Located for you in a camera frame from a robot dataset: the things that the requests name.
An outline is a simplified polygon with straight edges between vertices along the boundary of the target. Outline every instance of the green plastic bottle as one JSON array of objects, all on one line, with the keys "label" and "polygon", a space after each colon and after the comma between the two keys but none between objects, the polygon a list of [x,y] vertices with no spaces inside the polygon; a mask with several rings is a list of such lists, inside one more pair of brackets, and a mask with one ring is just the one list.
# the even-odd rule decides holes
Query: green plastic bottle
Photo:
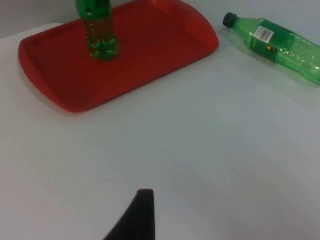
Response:
[{"label": "green plastic bottle", "polygon": [[320,84],[320,46],[263,18],[227,13],[223,25],[233,29],[255,53]]},{"label": "green plastic bottle", "polygon": [[75,0],[86,35],[89,54],[94,59],[110,60],[118,54],[110,0]]}]

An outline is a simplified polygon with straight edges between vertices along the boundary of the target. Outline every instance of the white label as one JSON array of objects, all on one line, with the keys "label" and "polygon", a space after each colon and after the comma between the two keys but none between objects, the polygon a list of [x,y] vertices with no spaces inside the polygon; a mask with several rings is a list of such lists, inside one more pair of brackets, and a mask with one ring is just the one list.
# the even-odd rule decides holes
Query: white label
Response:
[{"label": "white label", "polygon": [[263,26],[258,26],[253,36],[256,39],[260,39],[261,41],[268,44],[274,34],[275,34],[274,31],[271,31],[268,28],[265,28]]}]

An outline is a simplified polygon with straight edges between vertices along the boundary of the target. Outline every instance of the white table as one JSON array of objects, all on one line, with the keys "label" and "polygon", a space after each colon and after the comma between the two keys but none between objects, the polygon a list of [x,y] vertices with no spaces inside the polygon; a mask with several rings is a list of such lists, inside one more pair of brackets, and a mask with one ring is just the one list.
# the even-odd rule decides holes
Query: white table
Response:
[{"label": "white table", "polygon": [[[101,240],[140,188],[155,191],[158,240],[320,238],[320,89],[240,51],[217,20],[226,3],[206,4],[193,2],[217,26],[213,55],[83,114],[18,64],[20,40],[56,24],[0,39],[0,239]],[[320,38],[306,13],[264,6]]]}]

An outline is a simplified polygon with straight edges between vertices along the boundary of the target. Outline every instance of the red plastic tray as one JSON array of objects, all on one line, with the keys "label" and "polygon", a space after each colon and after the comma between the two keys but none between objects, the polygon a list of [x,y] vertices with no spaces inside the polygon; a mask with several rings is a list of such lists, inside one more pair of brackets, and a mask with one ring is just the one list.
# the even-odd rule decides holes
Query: red plastic tray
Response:
[{"label": "red plastic tray", "polygon": [[209,22],[180,0],[134,0],[113,9],[119,55],[91,59],[79,20],[23,39],[18,57],[33,85],[82,112],[190,64],[218,47]]}]

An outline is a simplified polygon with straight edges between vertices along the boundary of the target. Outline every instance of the black pointed tip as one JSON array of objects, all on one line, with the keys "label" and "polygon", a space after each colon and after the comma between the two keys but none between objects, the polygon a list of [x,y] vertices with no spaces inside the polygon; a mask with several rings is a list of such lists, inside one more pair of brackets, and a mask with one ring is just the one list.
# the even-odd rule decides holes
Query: black pointed tip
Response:
[{"label": "black pointed tip", "polygon": [[155,202],[152,189],[140,189],[104,240],[155,240]]}]

